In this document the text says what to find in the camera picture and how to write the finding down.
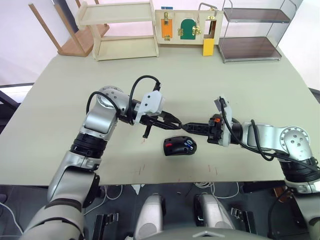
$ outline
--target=green door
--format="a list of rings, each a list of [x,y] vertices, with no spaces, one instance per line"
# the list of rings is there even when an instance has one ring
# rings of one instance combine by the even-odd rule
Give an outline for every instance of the green door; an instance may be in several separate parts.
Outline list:
[[[196,35],[192,35],[192,28],[196,26],[196,21],[187,18],[181,22],[181,29],[183,31],[183,35],[180,36],[180,39],[188,39],[188,40],[195,40]]]

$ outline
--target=orange panel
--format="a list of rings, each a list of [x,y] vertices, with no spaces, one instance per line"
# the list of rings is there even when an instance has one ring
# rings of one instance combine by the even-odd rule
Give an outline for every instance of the orange panel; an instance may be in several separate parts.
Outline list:
[[[172,19],[168,19],[167,25],[165,25],[165,20],[161,19],[161,32],[163,38],[170,36],[172,39]]]

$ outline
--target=yellow panel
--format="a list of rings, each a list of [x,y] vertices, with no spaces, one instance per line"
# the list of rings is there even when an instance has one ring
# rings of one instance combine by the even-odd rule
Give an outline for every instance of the yellow panel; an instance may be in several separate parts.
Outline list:
[[[212,56],[214,54],[214,38],[203,39],[203,56]]]
[[[169,36],[172,39],[172,19],[168,19],[167,25],[165,25],[165,20],[161,19],[161,33],[163,38]]]

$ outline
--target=brown shelf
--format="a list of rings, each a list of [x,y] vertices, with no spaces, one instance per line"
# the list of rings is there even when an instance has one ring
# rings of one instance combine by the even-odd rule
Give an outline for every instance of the brown shelf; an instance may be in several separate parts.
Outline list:
[[[223,62],[280,60],[281,55],[265,36],[220,38]]]
[[[100,36],[103,37],[103,35],[108,31],[109,25],[105,26],[103,24],[98,24],[97,29],[100,33]],[[74,35],[79,41],[79,44],[81,45],[84,53],[81,49],[78,48],[77,44],[72,38],[70,38],[61,47],[61,51],[58,50],[58,53],[65,56],[88,56],[94,46],[94,38],[92,37],[92,33],[89,27],[86,27],[84,30],[77,31]]]
[[[280,9],[225,7],[223,11],[230,23],[290,23],[290,18]]]

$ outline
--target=white bracket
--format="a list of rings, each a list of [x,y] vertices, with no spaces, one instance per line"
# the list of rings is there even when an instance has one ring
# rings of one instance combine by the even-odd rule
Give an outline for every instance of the white bracket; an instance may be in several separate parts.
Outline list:
[[[224,108],[224,112],[225,112],[225,117],[226,117],[226,120],[228,121],[230,127],[232,128],[232,109],[231,109],[230,104],[229,104],[227,98],[225,97],[225,95],[224,94],[220,95],[214,101],[214,103],[216,105],[216,108],[219,110],[220,114],[222,115],[220,98],[224,99],[223,108]],[[223,123],[223,125],[222,125],[222,136],[221,136],[221,139],[219,139],[218,143],[219,143],[219,145],[221,145],[223,147],[228,147],[230,142],[231,142],[230,131],[228,130],[226,124]]]
[[[143,96],[140,105],[136,105],[136,108],[138,107],[138,109],[134,109],[137,111],[134,123],[140,123],[141,116],[143,115],[157,116],[161,114],[164,102],[165,99],[158,90],[146,93]]]

